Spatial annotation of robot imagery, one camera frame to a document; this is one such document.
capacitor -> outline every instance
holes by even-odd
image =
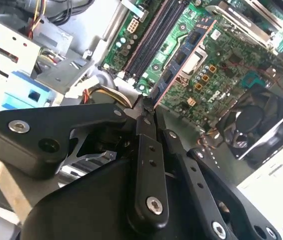
[[[145,85],[139,85],[139,90],[143,91],[145,89]]]

chip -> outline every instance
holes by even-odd
[[[228,60],[232,63],[232,64],[238,64],[241,62],[241,58],[239,56],[237,56],[235,53],[233,53]]]
[[[210,79],[209,76],[207,76],[206,74],[204,74],[201,79],[204,81],[204,82],[208,82],[208,80]]]
[[[211,71],[213,74],[216,72],[217,68],[213,65],[210,65],[209,71]]]
[[[197,83],[197,84],[195,85],[195,88],[196,88],[197,90],[201,90],[201,89],[203,88],[203,86],[202,86],[200,83]]]

yellow wire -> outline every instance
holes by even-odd
[[[49,58],[48,56],[45,56],[45,55],[39,55],[39,56],[54,64],[54,61],[51,58]]]
[[[35,14],[34,14],[34,16],[33,16],[33,22],[36,21],[39,5],[40,5],[40,0],[37,0],[37,1],[36,1]]]
[[[45,15],[45,11],[46,11],[46,0],[43,0],[43,10],[42,10],[42,15]],[[38,26],[38,24],[40,23],[40,21],[36,22],[36,24],[34,24],[34,26],[32,26],[31,30],[34,31],[34,29]]]
[[[105,90],[100,89],[100,90],[97,90],[96,92],[102,93],[102,94],[106,94],[106,95],[110,96],[111,98],[115,99],[117,102],[119,102],[119,103],[122,104],[123,106],[129,107],[129,106],[127,106],[127,104],[125,104],[124,102],[122,102],[120,99],[118,99],[117,97],[111,95],[110,93],[106,92]]]

green circuit board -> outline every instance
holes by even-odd
[[[193,29],[198,18],[203,17],[205,14],[207,13],[202,8],[196,8],[193,3],[189,4],[137,83],[136,88],[139,91],[146,95],[150,93],[151,87],[157,83],[166,65],[168,65],[188,33]]]
[[[135,5],[142,6],[145,0],[137,0]],[[126,20],[124,21],[122,27],[120,28],[116,38],[114,39],[109,53],[107,54],[106,58],[104,59],[101,66],[105,70],[120,72],[125,66],[127,60],[130,59],[130,56],[136,49],[139,40],[142,38],[143,34],[147,30],[151,20],[153,19],[155,13],[157,12],[159,6],[163,0],[153,0],[149,7],[147,7],[147,17],[143,22],[140,22],[136,27],[134,33],[129,32],[127,29],[135,19],[135,14],[132,12],[128,13]]]
[[[218,17],[216,19],[213,30],[203,41],[202,49],[207,54],[206,59],[189,79],[177,78],[178,81],[173,83],[161,100],[161,105],[200,126],[210,123],[213,125],[236,103],[246,91],[244,86],[251,84],[243,82],[246,76],[254,76],[254,79],[247,81],[265,86],[266,83],[272,83],[264,78],[264,70],[259,71],[259,68],[263,68],[265,63],[272,63],[283,69],[283,62],[272,53],[232,36],[219,26],[224,20]],[[177,39],[184,33],[172,33],[174,35],[167,38],[166,44],[169,42],[169,45],[177,48]],[[159,80],[168,56],[169,54],[163,57],[162,53],[158,53],[137,84],[145,84],[142,91],[144,94],[151,90],[152,84],[147,83]]]

ram slot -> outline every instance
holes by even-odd
[[[139,79],[156,56],[165,39],[188,6],[188,1],[166,0],[125,66],[125,71]]]
[[[181,74],[187,61],[195,53],[206,35],[212,30],[215,22],[216,20],[212,17],[203,17],[197,21],[194,29],[186,37],[184,43],[180,46],[150,93],[155,107],[160,103],[176,78]]]

